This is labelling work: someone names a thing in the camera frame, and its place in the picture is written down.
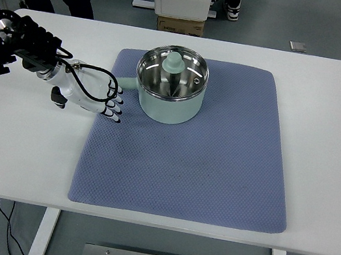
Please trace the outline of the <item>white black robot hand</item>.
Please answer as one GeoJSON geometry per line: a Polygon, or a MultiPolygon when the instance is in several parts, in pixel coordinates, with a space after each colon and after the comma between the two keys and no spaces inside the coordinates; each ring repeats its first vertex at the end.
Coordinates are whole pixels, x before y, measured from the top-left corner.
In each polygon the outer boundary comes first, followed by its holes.
{"type": "Polygon", "coordinates": [[[123,90],[116,77],[106,69],[80,60],[61,59],[56,67],[37,73],[53,86],[51,100],[58,107],[74,103],[92,113],[106,116],[116,123],[122,114],[120,95],[123,90]]]}

